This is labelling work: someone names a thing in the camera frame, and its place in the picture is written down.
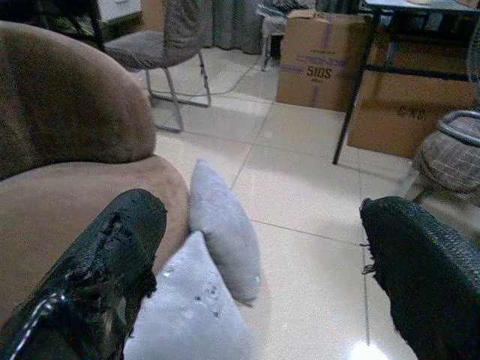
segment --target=pillow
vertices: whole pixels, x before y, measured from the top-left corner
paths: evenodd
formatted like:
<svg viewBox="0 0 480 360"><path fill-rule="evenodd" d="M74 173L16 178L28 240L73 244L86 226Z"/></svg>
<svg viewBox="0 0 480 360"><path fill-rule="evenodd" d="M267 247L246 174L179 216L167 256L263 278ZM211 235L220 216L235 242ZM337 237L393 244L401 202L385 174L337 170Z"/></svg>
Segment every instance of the pillow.
<svg viewBox="0 0 480 360"><path fill-rule="evenodd" d="M234 299L244 304L260 291L260 248L254 228L222 178L199 160L190 184L188 226L201 231L211 258Z"/></svg>
<svg viewBox="0 0 480 360"><path fill-rule="evenodd" d="M201 232L157 276L124 348L125 360L254 360L254 338Z"/></svg>

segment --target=floor tile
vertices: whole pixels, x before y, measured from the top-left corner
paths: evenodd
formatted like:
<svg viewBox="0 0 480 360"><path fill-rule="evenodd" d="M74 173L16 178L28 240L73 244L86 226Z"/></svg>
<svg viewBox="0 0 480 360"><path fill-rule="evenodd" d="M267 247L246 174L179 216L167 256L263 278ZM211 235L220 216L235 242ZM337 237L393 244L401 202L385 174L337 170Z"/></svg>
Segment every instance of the floor tile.
<svg viewBox="0 0 480 360"><path fill-rule="evenodd" d="M254 223L263 278L253 308L259 360L351 359L366 341L360 247Z"/></svg>
<svg viewBox="0 0 480 360"><path fill-rule="evenodd" d="M270 71L251 69L235 88L235 92L274 101L277 96L278 74L278 68L272 68Z"/></svg>
<svg viewBox="0 0 480 360"><path fill-rule="evenodd" d="M244 74L245 73L227 69L222 70L215 78L210 80L210 92L213 94L217 94L219 92L229 92L235 87Z"/></svg>
<svg viewBox="0 0 480 360"><path fill-rule="evenodd" d="M160 99L153 99L151 111L153 112L155 124L157 125L166 124L176 114L173 102Z"/></svg>
<svg viewBox="0 0 480 360"><path fill-rule="evenodd" d="M382 152L364 150L362 148L358 150L358 159L361 164L382 167L388 170L408 171L410 168L409 159L406 157L383 154Z"/></svg>
<svg viewBox="0 0 480 360"><path fill-rule="evenodd" d="M353 244L362 240L356 170L255 145L233 190L256 221Z"/></svg>
<svg viewBox="0 0 480 360"><path fill-rule="evenodd" d="M257 143L279 149L333 158L345 114L275 103ZM340 163L356 163L358 150L345 145Z"/></svg>
<svg viewBox="0 0 480 360"><path fill-rule="evenodd" d="M367 298L370 344L384 354L385 360L416 360L413 350L395 330L389 297L371 275L367 275Z"/></svg>
<svg viewBox="0 0 480 360"><path fill-rule="evenodd" d="M183 176L187 185L199 158L207 160L231 186L251 145L192 133L157 133L155 154L166 158Z"/></svg>
<svg viewBox="0 0 480 360"><path fill-rule="evenodd" d="M406 171L392 171L375 166L360 164L361 198L379 199L394 196L407 178Z"/></svg>
<svg viewBox="0 0 480 360"><path fill-rule="evenodd" d="M194 97L194 101L205 101ZM184 106L182 115L187 132L244 143L253 143L271 104L217 96L208 109Z"/></svg>

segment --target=table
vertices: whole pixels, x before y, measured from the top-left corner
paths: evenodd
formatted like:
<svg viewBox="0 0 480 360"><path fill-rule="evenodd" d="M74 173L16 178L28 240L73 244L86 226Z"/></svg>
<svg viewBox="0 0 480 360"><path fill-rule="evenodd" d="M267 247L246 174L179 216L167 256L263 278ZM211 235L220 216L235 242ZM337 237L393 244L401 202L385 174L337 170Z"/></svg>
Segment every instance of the table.
<svg viewBox="0 0 480 360"><path fill-rule="evenodd" d="M341 149L344 145L345 136L347 135L348 125L355 109L356 100L359 96L359 89L362 85L363 75L365 71L376 71L391 74L416 75L420 77L436 77L445 80L463 80L468 81L466 74L457 73L442 73L438 71L425 71L416 69L406 69L402 67L394 67L389 65L374 65L368 64L368 56L370 54L372 45L377 35L377 30L380 24L380 16L385 12L395 14L395 11L410 12L410 13L440 13L440 14L456 14L456 15L470 15L473 17L480 17L480 10L473 7L457 3L455 0L433 0L428 5L413 4L405 0L364 0L365 5L373 12L373 22L370 32L367 37L367 43L361 57L361 67L355 81L355 88L353 92L352 102L346 112L343 120L342 130L338 137L337 148L333 157L332 163L336 165L340 157Z"/></svg>

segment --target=gray chair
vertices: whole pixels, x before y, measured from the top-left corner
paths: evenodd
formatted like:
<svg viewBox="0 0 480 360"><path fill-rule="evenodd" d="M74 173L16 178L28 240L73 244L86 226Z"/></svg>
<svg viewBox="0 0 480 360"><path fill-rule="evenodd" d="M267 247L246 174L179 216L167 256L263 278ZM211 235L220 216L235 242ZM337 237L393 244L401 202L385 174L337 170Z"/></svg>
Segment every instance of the gray chair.
<svg viewBox="0 0 480 360"><path fill-rule="evenodd" d="M105 43L106 52L126 68L145 70L147 89L152 98L173 101L178 129L158 128L180 133L184 130L179 104L209 107L212 98L209 78L203 63L201 49L205 43L208 0L169 0L166 5L164 31L138 31ZM200 71L207 91L208 104L178 99L169 67L199 56ZM161 68L165 72L172 97L155 94L152 91L149 70Z"/></svg>

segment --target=gray cushion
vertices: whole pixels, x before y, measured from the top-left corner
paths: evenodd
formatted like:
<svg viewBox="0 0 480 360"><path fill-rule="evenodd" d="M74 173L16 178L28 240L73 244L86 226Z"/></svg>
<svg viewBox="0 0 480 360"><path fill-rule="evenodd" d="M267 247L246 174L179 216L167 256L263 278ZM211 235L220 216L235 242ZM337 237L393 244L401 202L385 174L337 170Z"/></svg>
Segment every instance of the gray cushion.
<svg viewBox="0 0 480 360"><path fill-rule="evenodd" d="M254 339L201 232L157 276L124 348L126 360L254 360Z"/></svg>
<svg viewBox="0 0 480 360"><path fill-rule="evenodd" d="M190 184L190 231L207 248L234 299L248 303L260 291L260 248L254 228L221 177L199 160Z"/></svg>

